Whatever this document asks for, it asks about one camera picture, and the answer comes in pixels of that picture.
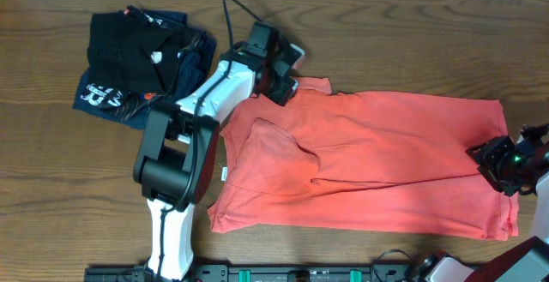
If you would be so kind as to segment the black folded garment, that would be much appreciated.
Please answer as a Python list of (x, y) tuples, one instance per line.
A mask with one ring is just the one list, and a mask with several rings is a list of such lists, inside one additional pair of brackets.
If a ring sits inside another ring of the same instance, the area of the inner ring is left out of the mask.
[(95, 14), (87, 48), (89, 81), (132, 93), (168, 93), (176, 79), (180, 32), (132, 6)]

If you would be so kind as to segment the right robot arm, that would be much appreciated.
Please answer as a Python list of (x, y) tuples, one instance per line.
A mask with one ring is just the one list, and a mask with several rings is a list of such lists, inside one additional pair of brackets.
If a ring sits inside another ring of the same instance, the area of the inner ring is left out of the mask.
[(497, 136), (466, 150), (482, 177), (506, 196), (536, 195), (530, 238), (478, 267), (445, 252), (428, 255), (411, 274), (418, 281), (548, 280), (548, 125), (523, 126), (517, 141)]

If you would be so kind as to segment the red t-shirt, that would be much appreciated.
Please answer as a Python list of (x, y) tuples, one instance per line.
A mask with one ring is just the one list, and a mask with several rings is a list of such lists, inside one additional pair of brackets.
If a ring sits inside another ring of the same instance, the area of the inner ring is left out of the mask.
[(285, 106), (241, 102), (222, 130), (228, 166), (211, 229), (253, 225), (504, 241), (518, 201), (495, 191), (469, 147), (507, 132), (496, 100), (332, 93), (304, 78)]

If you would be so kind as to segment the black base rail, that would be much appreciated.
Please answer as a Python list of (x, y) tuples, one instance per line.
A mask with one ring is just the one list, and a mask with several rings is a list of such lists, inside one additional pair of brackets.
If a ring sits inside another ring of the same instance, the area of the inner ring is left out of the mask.
[(399, 249), (383, 252), (371, 264), (354, 266), (233, 266), (225, 263), (195, 263), (181, 278), (182, 282), (401, 282), (424, 281), (436, 256), (423, 261), (391, 260), (391, 255), (404, 255)]

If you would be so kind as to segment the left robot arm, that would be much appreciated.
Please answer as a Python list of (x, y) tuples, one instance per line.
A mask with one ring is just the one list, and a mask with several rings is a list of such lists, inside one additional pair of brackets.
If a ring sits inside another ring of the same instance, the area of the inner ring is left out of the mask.
[(194, 260), (193, 214), (213, 176), (220, 126), (252, 95), (285, 105), (299, 85), (290, 73), (304, 58), (280, 30), (257, 21), (195, 92), (151, 110), (133, 169), (152, 220), (148, 279), (185, 278)]

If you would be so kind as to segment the navy printed folded shirt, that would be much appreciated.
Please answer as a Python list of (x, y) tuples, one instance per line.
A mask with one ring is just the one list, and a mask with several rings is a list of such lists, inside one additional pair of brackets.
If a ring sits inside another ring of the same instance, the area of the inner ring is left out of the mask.
[(216, 47), (215, 39), (205, 30), (189, 26), (188, 16), (185, 13), (139, 10), (151, 22), (180, 32), (176, 79), (171, 91), (132, 93), (94, 84), (89, 81), (88, 63), (88, 68), (77, 86), (73, 103), (74, 109), (78, 111), (122, 123), (133, 129), (145, 128), (148, 113), (158, 103), (175, 103), (199, 88), (208, 76)]

